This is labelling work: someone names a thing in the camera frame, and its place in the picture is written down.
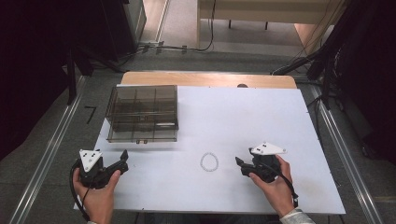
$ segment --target white table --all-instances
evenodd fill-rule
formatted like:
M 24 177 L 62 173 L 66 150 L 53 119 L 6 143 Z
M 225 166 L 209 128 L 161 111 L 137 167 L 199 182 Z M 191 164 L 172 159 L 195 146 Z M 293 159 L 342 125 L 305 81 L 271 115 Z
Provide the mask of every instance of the white table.
M 116 209 L 273 214 L 234 160 L 250 161 L 248 148 L 267 141 L 288 150 L 282 157 L 290 163 L 305 212 L 345 213 L 299 90 L 179 86 L 178 106 L 175 143 L 110 144 L 104 121 L 95 149 L 104 152 L 105 166 L 118 161 L 124 149 L 130 157 L 129 171 L 116 187 Z M 219 159 L 214 172 L 200 165 L 206 152 Z M 204 159 L 209 168 L 213 162 Z

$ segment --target metal frame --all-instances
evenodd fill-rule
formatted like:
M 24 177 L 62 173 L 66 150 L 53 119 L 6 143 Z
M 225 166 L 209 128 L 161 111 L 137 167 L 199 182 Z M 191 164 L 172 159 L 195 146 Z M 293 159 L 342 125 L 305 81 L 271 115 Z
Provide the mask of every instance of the metal frame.
M 321 95 L 319 87 L 311 87 L 311 91 L 315 98 Z M 368 223 L 384 223 L 375 206 L 373 197 L 371 196 L 369 190 L 364 183 L 363 178 L 361 177 L 361 172 L 359 171 L 356 163 L 354 162 L 352 156 L 349 153 L 347 143 L 344 140 L 344 137 L 341 134 L 340 130 L 338 129 L 337 123 L 332 116 L 332 111 L 327 110 L 326 106 L 323 103 L 320 103 L 320 113 L 324 118 L 326 126 L 335 144 L 335 149 L 337 150 L 338 155 L 340 156 L 340 159 L 344 164 L 346 174 L 348 175 L 349 180 L 352 183 L 352 187 L 356 192 L 356 196 L 361 203 L 361 208 L 364 212 L 364 215 L 366 215 Z
M 23 191 L 20 201 L 18 202 L 18 206 L 15 209 L 9 223 L 24 223 L 25 219 L 27 218 L 27 215 L 32 208 L 33 202 L 35 201 L 35 197 L 40 191 L 47 172 L 50 169 L 56 152 L 58 151 L 59 145 L 62 143 L 64 134 L 66 133 L 70 121 L 76 112 L 78 103 L 81 100 L 82 91 L 85 87 L 85 79 L 86 78 L 84 76 L 80 77 L 77 85 L 77 97 L 71 105 L 66 107 L 58 127 L 49 140 L 46 151 L 44 152 L 40 163 L 37 165 L 32 178 L 28 182 L 27 187 Z

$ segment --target power cord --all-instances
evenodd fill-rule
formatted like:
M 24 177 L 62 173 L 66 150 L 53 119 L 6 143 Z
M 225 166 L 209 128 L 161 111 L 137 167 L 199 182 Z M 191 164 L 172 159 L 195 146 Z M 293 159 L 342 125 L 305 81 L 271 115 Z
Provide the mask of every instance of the power cord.
M 294 186 L 291 184 L 291 182 L 280 172 L 276 171 L 274 168 L 272 168 L 271 166 L 265 164 L 265 163 L 260 163 L 260 165 L 265 166 L 265 168 L 271 170 L 272 172 L 274 172 L 275 174 L 277 174 L 278 176 L 282 177 L 283 180 L 285 180 L 286 185 L 288 185 L 290 191 L 291 191 L 291 197 L 293 198 L 293 206 L 296 208 L 298 207 L 298 195 L 295 193 L 294 191 Z
M 92 183 L 93 183 L 93 177 L 92 177 L 90 186 L 87 188 L 87 191 L 85 192 L 84 197 L 82 198 L 82 201 L 81 201 L 81 206 L 82 206 L 83 208 L 84 208 L 84 201 L 85 201 L 85 198 L 87 197 L 88 191 L 90 191 L 90 188 L 91 188 L 91 186 L 92 186 Z
M 211 18 L 208 19 L 208 23 L 209 23 L 209 30 L 211 33 L 211 38 L 210 38 L 210 42 L 209 45 L 204 48 L 204 49 L 195 49 L 195 48 L 181 48 L 181 47 L 176 47 L 176 46 L 166 46 L 166 45 L 162 45 L 162 46 L 148 46 L 148 45 L 142 45 L 144 46 L 141 49 L 137 49 L 135 53 L 126 55 L 126 57 L 128 57 L 124 62 L 118 64 L 117 66 L 123 66 L 125 65 L 127 62 L 129 62 L 136 54 L 139 53 L 143 53 L 146 52 L 149 49 L 176 49 L 176 50 L 190 50 L 190 51 L 195 51 L 195 52 L 205 52 L 207 51 L 211 46 L 213 46 L 213 39 L 214 39 L 214 31 L 213 31 L 213 20 L 215 19 L 215 12 L 216 12 L 216 2 L 217 0 L 215 0 L 213 2 L 213 7 L 212 7 L 212 15 Z
M 276 72 L 276 71 L 278 71 L 278 70 L 280 70 L 280 69 L 282 69 L 282 68 L 284 68 L 284 67 L 290 66 L 290 65 L 293 64 L 296 60 L 300 59 L 299 56 L 304 52 L 304 50 L 305 50 L 306 48 L 308 48 L 309 46 L 311 46 L 312 44 L 314 44 L 315 41 L 317 41 L 319 38 L 322 38 L 322 37 L 318 36 L 318 37 L 316 37 L 316 38 L 312 41 L 312 37 L 314 36 L 315 31 L 318 29 L 318 27 L 320 26 L 320 24 L 323 22 L 323 19 L 324 19 L 324 18 L 326 17 L 326 15 L 327 15 L 328 8 L 329 8 L 329 4 L 330 4 L 331 1 L 332 1 L 332 0 L 329 0 L 328 4 L 327 4 L 327 6 L 326 6 L 325 14 L 324 14 L 323 17 L 320 19 L 318 25 L 317 25 L 316 28 L 314 29 L 314 32 L 312 32 L 312 35 L 311 35 L 311 37 L 309 38 L 309 41 L 307 42 L 307 45 L 306 45 L 302 50 L 300 50 L 293 58 L 291 58 L 291 59 L 289 60 L 288 64 L 283 65 L 283 66 L 277 68 L 276 70 L 274 70 L 273 72 L 270 73 L 271 75 L 273 75 L 274 72 Z M 328 20 L 327 23 L 326 23 L 326 26 L 329 25 L 330 21 L 332 20 L 333 16 L 335 15 L 335 12 L 336 12 L 336 10 L 335 10 L 335 11 L 332 13 L 332 15 L 330 16 L 329 20 Z
M 315 98 L 311 103 L 309 103 L 308 105 L 306 105 L 307 108 L 309 108 L 311 105 L 314 105 L 314 113 L 315 113 L 315 128 L 317 131 L 317 136 L 318 136 L 318 140 L 320 143 L 320 146 L 323 149 L 323 142 L 322 142 L 322 138 L 321 138 L 321 134 L 320 134 L 320 129 L 319 129 L 319 119 L 318 119 L 318 112 L 320 110 L 320 101 L 322 99 L 322 96 L 318 96 L 317 98 Z
M 137 224 L 137 220 L 139 219 L 140 213 L 136 213 L 136 216 L 134 217 L 134 224 Z
M 81 163 L 80 159 L 76 160 L 76 162 L 73 164 L 72 168 L 70 169 L 69 186 L 70 186 L 70 190 L 72 191 L 73 199 L 75 200 L 75 203 L 76 203 L 79 211 L 82 213 L 82 217 L 84 217 L 84 219 L 88 222 L 88 221 L 90 221 L 90 216 L 88 216 L 87 212 L 85 212 L 83 205 L 79 203 L 79 200 L 78 200 L 78 197 L 77 197 L 76 191 L 74 189 L 74 185 L 73 185 L 73 173 L 79 167 L 80 163 Z

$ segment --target black controller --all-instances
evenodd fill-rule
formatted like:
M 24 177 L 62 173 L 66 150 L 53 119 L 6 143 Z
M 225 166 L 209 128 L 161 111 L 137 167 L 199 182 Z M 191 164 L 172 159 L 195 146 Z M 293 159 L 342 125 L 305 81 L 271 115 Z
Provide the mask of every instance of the black controller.
M 100 157 L 100 159 L 89 172 L 84 171 L 82 162 L 80 162 L 79 180 L 81 181 L 82 185 L 87 188 L 102 189 L 107 185 L 114 172 L 120 170 L 120 174 L 122 175 L 128 171 L 128 164 L 126 163 L 127 160 L 128 152 L 127 150 L 124 150 L 120 156 L 120 160 L 106 168 L 103 166 L 103 157 Z
M 275 180 L 280 171 L 280 164 L 275 155 L 258 155 L 251 152 L 253 156 L 253 164 L 244 163 L 241 159 L 235 157 L 236 164 L 241 167 L 242 175 L 248 176 L 249 173 L 253 173 L 260 177 L 260 179 L 266 183 L 271 183 Z

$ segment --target human hand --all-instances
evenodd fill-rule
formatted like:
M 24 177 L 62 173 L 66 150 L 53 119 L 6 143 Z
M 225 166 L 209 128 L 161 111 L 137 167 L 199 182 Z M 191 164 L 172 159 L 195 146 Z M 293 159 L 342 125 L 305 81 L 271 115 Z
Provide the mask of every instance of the human hand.
M 119 182 L 120 171 L 110 177 L 108 184 L 102 189 L 90 189 L 84 200 L 84 207 L 92 222 L 98 224 L 110 223 L 114 207 L 114 189 Z M 73 173 L 73 186 L 82 200 L 88 188 L 79 181 L 79 168 Z
M 292 183 L 289 163 L 278 155 L 276 155 L 276 157 L 279 160 L 280 170 L 283 176 Z M 285 216 L 294 209 L 290 188 L 282 177 L 279 176 L 271 183 L 265 183 L 253 173 L 250 173 L 249 176 L 253 182 L 262 189 L 268 202 L 273 206 L 280 217 Z

